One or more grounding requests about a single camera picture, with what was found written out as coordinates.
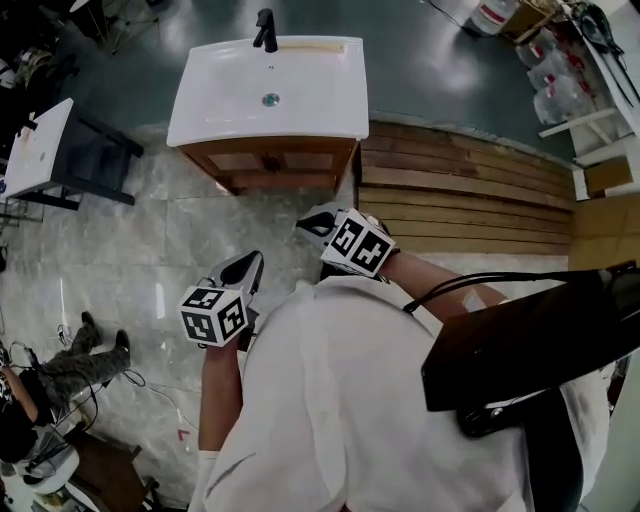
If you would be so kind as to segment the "wooden stick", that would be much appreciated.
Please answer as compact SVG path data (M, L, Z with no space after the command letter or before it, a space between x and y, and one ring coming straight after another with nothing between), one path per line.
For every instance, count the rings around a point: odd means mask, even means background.
M344 46L338 43L322 41L282 42L278 44L280 50L304 50L321 51L330 53L343 53Z

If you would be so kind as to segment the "black strapped device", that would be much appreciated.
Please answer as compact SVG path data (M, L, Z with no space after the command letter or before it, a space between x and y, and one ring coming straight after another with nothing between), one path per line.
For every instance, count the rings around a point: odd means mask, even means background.
M512 399L501 405L459 409L456 421L460 431L469 438L481 438L498 431L519 427L539 409L545 410L554 390L545 390L527 397Z

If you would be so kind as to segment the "person's right forearm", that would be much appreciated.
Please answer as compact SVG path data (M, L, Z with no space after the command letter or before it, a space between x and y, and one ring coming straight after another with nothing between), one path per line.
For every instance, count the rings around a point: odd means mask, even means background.
M398 252L387 258L379 274L393 281L413 299L420 299L436 286L460 275L422 260L409 253ZM424 307L439 321L467 313L466 297L474 291L485 306L498 305L507 299L499 291L484 284L467 286L428 301Z

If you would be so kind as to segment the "wooden vanity cabinet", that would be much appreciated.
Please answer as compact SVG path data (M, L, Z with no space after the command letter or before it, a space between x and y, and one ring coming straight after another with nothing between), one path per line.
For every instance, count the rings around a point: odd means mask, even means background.
M337 191L359 142L350 138L273 136L205 141L180 152L224 189L323 188Z

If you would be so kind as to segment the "black sink faucet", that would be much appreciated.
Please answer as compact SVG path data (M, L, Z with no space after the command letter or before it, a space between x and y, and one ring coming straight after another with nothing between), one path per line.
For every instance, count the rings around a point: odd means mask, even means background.
M278 51L273 11L263 8L258 12L256 27L259 29L253 41L254 48L263 48L266 53Z

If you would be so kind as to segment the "white jug with red label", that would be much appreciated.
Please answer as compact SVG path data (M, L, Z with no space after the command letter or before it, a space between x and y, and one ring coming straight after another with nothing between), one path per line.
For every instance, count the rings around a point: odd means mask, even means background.
M470 21L484 34L497 35L519 8L519 0L479 0Z

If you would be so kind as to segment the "white frame table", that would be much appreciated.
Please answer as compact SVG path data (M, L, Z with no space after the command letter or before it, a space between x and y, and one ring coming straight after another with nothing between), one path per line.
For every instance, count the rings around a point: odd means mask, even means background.
M640 168L640 11L631 0L587 0L600 7L623 55L601 54L583 36L575 8L580 0L554 0L574 36L572 54L582 60L582 74L591 95L590 111L539 133L542 138L567 131L574 145L574 161L589 166L626 156Z

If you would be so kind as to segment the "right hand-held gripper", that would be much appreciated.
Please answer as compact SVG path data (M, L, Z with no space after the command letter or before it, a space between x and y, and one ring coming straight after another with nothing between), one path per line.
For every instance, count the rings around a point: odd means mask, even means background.
M376 278L399 247L374 217L337 202L317 205L296 231L320 251L321 261L350 274Z

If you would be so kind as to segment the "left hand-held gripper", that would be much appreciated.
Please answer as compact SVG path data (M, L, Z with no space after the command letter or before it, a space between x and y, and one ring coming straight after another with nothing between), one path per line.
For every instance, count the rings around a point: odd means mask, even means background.
M258 250L236 255L187 289L179 302L179 318L188 341L201 348L222 348L237 341L249 348L258 313L250 304L264 270Z

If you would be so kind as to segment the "wooden plank platform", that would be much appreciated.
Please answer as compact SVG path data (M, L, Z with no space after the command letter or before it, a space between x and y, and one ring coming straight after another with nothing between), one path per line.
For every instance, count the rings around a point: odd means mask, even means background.
M565 256L576 206L569 168L494 141L373 121L357 207L416 253Z

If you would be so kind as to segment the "person's white shirt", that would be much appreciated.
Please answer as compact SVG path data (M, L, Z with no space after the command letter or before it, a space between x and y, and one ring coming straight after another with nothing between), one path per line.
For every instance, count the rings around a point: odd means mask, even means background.
M551 512L522 429L469 438L427 409L443 322L411 299L383 276L300 284L238 359L241 412L188 512Z

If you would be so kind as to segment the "black equipment box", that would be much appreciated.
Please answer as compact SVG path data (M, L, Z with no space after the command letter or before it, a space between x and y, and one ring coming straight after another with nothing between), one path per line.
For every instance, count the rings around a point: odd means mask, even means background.
M557 286L448 319L422 366L428 410L558 387L640 348L640 269L570 271Z

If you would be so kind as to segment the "person's left forearm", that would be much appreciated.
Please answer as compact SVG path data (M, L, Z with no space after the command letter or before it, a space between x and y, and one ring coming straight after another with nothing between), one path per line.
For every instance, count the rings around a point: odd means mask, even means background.
M201 374L198 446L218 452L239 418L243 405L237 356L238 341L208 347Z

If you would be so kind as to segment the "white ceramic sink basin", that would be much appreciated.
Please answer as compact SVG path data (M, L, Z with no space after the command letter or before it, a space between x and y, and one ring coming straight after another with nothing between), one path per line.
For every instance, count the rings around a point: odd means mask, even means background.
M282 36L282 42L322 41L343 53L280 50L266 53L249 39L194 47L175 97L167 144L320 136L362 140L369 105L362 39ZM267 93L280 103L262 104Z

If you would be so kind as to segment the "dark wooden stool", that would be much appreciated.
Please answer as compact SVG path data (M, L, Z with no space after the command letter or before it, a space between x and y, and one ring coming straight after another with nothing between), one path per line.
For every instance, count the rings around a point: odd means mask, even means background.
M64 439L79 456L66 489L91 512L162 512L158 482L153 477L143 480L134 467L139 446L121 448L80 428Z

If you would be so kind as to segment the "white side table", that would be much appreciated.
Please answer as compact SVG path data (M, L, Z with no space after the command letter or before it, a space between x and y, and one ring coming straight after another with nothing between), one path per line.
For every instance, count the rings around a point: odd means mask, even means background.
M35 129L35 119L26 120L16 136L25 128ZM133 206L124 182L131 159L143 154L141 145L74 102L54 165L56 186L8 199L76 211L82 196L93 195Z

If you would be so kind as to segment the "brown cardboard box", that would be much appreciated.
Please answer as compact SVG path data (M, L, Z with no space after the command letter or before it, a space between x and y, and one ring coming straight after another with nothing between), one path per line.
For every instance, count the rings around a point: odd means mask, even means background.
M554 7L554 0L519 0L514 15L501 30L501 36L511 42L516 41L543 20Z

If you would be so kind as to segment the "flat cardboard sheet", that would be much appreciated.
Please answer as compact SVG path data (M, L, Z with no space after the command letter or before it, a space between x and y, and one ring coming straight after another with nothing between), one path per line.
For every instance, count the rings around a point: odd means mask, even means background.
M573 215L570 270L635 261L640 268L640 193L579 202Z

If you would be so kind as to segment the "clear plastic water jug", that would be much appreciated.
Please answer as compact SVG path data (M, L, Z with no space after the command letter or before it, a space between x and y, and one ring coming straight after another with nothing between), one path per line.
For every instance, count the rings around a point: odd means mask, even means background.
M533 68L527 72L531 85L539 92L558 80L559 77L577 79L575 66L571 63L565 52L554 49Z
M539 121L545 125L560 124L595 111L592 98L573 78L565 75L538 91L533 105Z

